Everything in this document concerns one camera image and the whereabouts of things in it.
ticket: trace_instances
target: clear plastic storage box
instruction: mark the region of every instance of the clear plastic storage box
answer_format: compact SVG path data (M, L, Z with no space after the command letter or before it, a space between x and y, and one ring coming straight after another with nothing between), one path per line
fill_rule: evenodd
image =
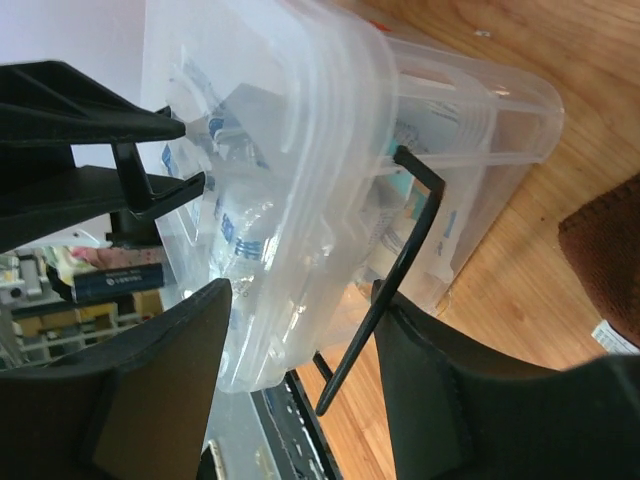
M275 385L348 340L330 331L345 287L386 275L428 195L396 145L447 181L401 288L430 309L559 139L546 82L392 35L313 0L147 1L143 106L187 125L157 155L208 178L158 228L183 298L231 280L222 390Z

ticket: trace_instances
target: blue label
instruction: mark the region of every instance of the blue label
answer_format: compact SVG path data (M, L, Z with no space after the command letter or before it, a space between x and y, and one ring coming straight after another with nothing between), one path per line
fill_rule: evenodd
M241 238L236 238L236 249L233 253L247 260L260 260L262 258L262 242L247 242Z

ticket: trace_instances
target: brown cushion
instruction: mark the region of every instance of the brown cushion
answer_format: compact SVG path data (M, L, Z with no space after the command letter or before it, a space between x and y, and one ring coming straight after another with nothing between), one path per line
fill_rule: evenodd
M640 346L640 174L566 218L559 240L600 315Z

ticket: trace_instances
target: black handle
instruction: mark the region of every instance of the black handle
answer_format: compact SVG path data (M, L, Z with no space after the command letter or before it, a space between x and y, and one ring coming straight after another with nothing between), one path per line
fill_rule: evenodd
M378 322L391 304L402 280L404 280L404 277L411 268L420 248L422 248L422 244L431 230L431 226L433 225L438 210L440 209L440 204L442 203L442 197L444 195L446 185L445 181L434 173L433 170L413 156L407 147L402 145L399 146L393 156L393 160L398 165L404 167L429 190L429 197L420 212L420 216L418 217L415 227L407 239L407 243L404 245L400 255L398 255L398 258L391 267L387 278L378 290L378 294L372 299L371 306L369 307L369 310L367 311L367 314L365 315L364 320L358 328L353 340L347 347L347 351L345 352L344 357L342 357L335 373L329 376L326 370L323 372L323 376L325 376L325 378L329 378L329 380L322 390L320 399L318 400L318 405L316 406L317 415L324 415L326 413L331 402L338 393L338 390L351 371L353 364L360 355L360 352L362 352L362 349L369 340L369 337L371 337L371 334L378 325Z

